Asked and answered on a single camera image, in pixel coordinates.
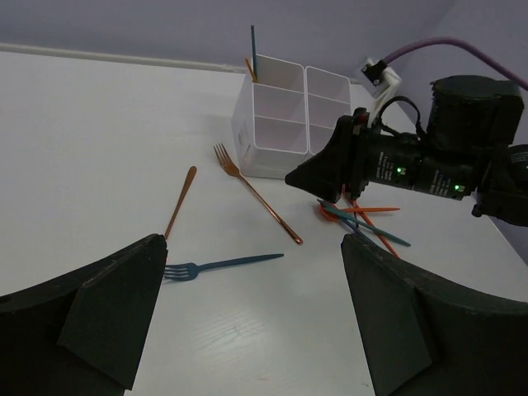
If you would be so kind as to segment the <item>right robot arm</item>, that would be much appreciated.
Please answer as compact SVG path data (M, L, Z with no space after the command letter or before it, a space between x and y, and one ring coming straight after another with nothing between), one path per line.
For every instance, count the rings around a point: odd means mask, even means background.
M323 150L285 177L333 205L369 182L461 200L472 213L527 224L527 147L514 145L524 103L510 81L435 81L427 125L398 132L357 108ZM394 257L358 233L342 258L378 395L524 395L527 305Z

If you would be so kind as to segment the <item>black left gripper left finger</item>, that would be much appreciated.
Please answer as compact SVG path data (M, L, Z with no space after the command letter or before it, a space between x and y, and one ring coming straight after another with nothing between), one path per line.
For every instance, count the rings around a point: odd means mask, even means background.
M151 234L97 262L1 298L3 395L132 389L167 261Z

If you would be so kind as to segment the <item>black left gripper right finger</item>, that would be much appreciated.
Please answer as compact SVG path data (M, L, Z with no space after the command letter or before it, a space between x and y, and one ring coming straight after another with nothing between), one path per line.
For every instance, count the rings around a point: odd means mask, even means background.
M377 395L525 395L527 304L459 285L349 233L342 258Z

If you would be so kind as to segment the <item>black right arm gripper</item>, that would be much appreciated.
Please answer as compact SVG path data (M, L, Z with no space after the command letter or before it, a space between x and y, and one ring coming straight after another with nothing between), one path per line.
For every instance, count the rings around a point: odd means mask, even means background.
M366 124L369 117L362 107L356 108L353 116L341 116L325 147L289 172L285 183L337 203L350 153L352 200L371 182L451 200L462 200L475 190L479 182L477 155L437 148L420 121L415 123L414 134L386 135L381 133L384 125L379 118Z

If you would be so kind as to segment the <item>dark blue fork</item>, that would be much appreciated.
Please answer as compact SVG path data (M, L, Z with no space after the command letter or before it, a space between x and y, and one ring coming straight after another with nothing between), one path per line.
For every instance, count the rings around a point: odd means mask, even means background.
M251 257L239 257L220 262L210 262L197 265L193 262L177 265L166 265L163 277L170 281L193 281L203 271L212 271L231 266L242 266L258 262L264 262L282 258L283 253L272 253L266 255L258 255Z

